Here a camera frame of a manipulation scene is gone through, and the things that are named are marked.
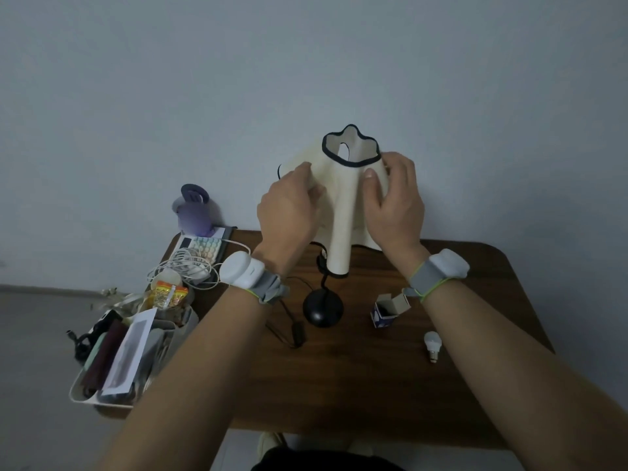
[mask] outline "gray floor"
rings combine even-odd
[[[78,365],[68,328],[88,330],[98,319],[90,298],[0,292],[0,470],[85,470],[121,423],[71,403]],[[248,470],[259,433],[229,430],[212,470]],[[320,443],[288,436],[294,448]],[[375,454],[408,470],[521,470],[506,451],[375,443]]]

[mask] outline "lamp base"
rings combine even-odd
[[[303,301],[303,315],[316,327],[338,324],[344,309],[340,296],[329,289],[312,291]]]

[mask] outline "baseboard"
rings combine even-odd
[[[74,296],[82,298],[103,298],[99,291],[84,289],[36,288],[34,286],[0,285],[0,292],[16,292],[19,294],[52,294],[54,296]]]

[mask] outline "white cable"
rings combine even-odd
[[[251,254],[251,248],[247,245],[239,243],[237,241],[225,240],[221,239],[220,241],[225,241],[227,243],[234,243],[246,248],[246,250]],[[199,252],[193,248],[179,248],[175,251],[172,256],[166,261],[160,262],[157,266],[152,268],[146,279],[149,283],[151,283],[155,276],[157,276],[161,271],[166,268],[174,270],[183,282],[192,287],[193,289],[198,289],[200,291],[205,291],[208,289],[214,289],[220,283],[220,274],[218,273],[217,267],[220,266],[222,262],[212,264],[204,257],[199,255]],[[216,277],[218,277],[218,281],[207,281],[212,274],[215,273]]]

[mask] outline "white light bulb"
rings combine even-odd
[[[440,340],[438,333],[434,331],[425,334],[423,340],[425,340],[425,345],[428,347],[429,361],[435,364],[438,360],[438,351],[441,345],[443,345],[443,341]]]

